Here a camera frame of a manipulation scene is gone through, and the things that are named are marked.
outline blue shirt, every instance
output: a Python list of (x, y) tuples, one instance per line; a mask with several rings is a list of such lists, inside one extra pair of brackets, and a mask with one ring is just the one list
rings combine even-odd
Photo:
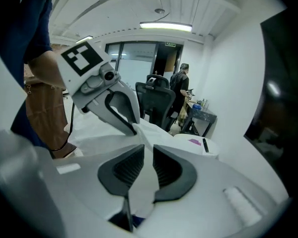
[[(24, 63), (52, 50), (48, 32), (51, 10), (52, 0), (5, 0), (4, 7), (0, 8), (0, 56), (22, 88)], [(25, 103), (11, 130), (35, 146), (46, 147), (31, 127)]]

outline person's arm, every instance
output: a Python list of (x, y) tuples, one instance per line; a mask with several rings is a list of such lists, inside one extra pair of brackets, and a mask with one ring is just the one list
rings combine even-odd
[(35, 34), (27, 47), (24, 62), (28, 63), (32, 73), (40, 81), (65, 88), (49, 37), (49, 17), (52, 0), (46, 0), (40, 14)]
[(188, 89), (189, 89), (189, 78), (187, 77), (186, 79), (184, 79), (184, 80), (182, 81), (182, 85), (181, 85), (180, 93), (181, 93), (184, 97), (189, 97), (189, 95), (187, 94)]
[(43, 83), (66, 88), (53, 51), (45, 51), (39, 57), (29, 61), (28, 64), (33, 75)]

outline exit sign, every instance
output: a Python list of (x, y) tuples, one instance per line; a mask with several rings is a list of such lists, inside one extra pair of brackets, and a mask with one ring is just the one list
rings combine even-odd
[(172, 42), (166, 42), (165, 45), (168, 46), (168, 47), (174, 47), (174, 48), (176, 46), (176, 44), (172, 43)]

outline ceiling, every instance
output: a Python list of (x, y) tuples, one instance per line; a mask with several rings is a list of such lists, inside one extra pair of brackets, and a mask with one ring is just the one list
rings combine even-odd
[[(165, 14), (154, 9), (163, 8)], [(192, 24), (191, 39), (216, 37), (240, 12), (237, 0), (53, 0), (51, 39), (77, 41), (87, 35), (101, 39), (117, 33), (132, 34), (142, 21)]]

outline small label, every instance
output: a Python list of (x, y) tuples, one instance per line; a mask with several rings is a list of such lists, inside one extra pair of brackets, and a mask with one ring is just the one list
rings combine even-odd
[(58, 166), (58, 167), (56, 167), (56, 169), (58, 170), (60, 175), (63, 175), (63, 174), (69, 173), (69, 172), (73, 172), (75, 170), (79, 170), (80, 165), (78, 163), (73, 163), (73, 164), (69, 164), (69, 165)]
[(173, 48), (176, 47), (176, 44), (173, 43), (173, 42), (166, 42), (165, 45), (168, 46), (168, 47), (173, 47)]

